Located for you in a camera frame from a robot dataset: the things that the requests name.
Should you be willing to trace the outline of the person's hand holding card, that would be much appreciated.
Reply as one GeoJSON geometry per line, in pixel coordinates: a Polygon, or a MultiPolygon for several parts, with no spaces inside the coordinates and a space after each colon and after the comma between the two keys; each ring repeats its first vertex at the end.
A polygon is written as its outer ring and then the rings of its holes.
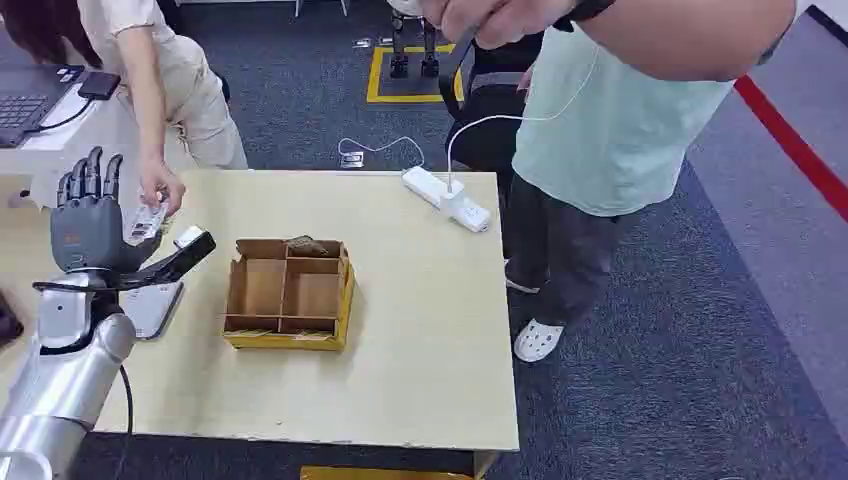
{"type": "Polygon", "coordinates": [[[186,187],[163,161],[144,159],[141,162],[140,185],[141,202],[156,209],[166,203],[165,217],[171,217],[181,208],[186,187]]]}

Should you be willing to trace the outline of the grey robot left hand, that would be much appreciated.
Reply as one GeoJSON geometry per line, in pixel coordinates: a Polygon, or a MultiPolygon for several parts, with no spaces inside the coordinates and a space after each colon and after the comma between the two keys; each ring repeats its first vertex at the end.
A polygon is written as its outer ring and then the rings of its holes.
{"type": "Polygon", "coordinates": [[[57,206],[50,213],[50,239],[54,261],[64,276],[33,283],[38,291],[109,293],[173,283],[216,248],[213,236],[202,230],[175,253],[144,268],[161,235],[138,245],[124,240],[118,199],[123,156],[112,156],[102,175],[102,154],[100,146],[93,147],[60,178],[57,206]]]}

